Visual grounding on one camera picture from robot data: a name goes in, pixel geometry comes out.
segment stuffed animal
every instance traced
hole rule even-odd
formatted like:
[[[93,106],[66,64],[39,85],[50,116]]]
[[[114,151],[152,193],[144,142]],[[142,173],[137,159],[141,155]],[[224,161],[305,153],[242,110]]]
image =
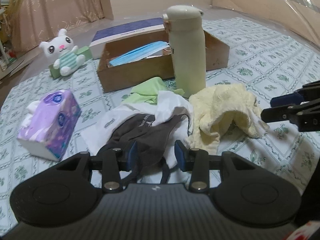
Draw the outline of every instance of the stuffed animal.
[[[61,76],[70,75],[85,62],[84,55],[76,55],[78,46],[73,46],[73,40],[66,34],[67,30],[61,29],[52,41],[39,45],[53,68],[60,69]]]

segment purple tissue package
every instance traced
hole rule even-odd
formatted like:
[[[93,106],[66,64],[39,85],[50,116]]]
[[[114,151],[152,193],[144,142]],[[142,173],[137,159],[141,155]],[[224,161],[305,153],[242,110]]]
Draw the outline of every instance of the purple tissue package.
[[[31,104],[17,139],[31,155],[58,161],[66,152],[80,107],[70,90],[45,95],[32,111]]]

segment face mask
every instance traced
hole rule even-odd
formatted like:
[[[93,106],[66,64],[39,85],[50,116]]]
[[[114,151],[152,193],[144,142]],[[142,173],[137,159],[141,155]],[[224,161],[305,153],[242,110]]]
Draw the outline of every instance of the face mask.
[[[144,59],[146,57],[151,56],[152,54],[165,49],[169,47],[169,44],[165,41],[156,41],[153,43],[149,43],[147,45],[144,45],[142,47],[136,48],[134,50],[131,50],[113,60],[111,60],[109,63],[111,66],[118,66],[134,61],[138,61],[141,59]]]

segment open box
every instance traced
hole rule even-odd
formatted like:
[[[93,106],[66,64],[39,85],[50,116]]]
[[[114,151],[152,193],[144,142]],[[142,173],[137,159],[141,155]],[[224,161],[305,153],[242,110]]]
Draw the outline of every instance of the open box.
[[[204,31],[204,36],[207,71],[227,67],[229,46],[206,31]],[[109,61],[113,58],[154,41],[168,42],[168,34],[164,30],[160,30],[105,44],[97,69],[105,93],[132,87],[153,77],[161,77],[162,79],[174,77],[170,54],[110,66]]]

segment silver bolt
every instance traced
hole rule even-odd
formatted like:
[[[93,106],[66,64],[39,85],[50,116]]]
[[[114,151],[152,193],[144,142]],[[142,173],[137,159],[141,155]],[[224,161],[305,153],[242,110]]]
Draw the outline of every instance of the silver bolt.
[[[201,190],[201,189],[205,189],[207,187],[207,184],[203,181],[196,181],[191,184],[191,187],[197,190]]]
[[[109,189],[109,190],[115,190],[117,188],[120,187],[120,184],[115,182],[115,181],[109,181],[109,182],[106,182],[104,185],[103,185],[106,189]]]

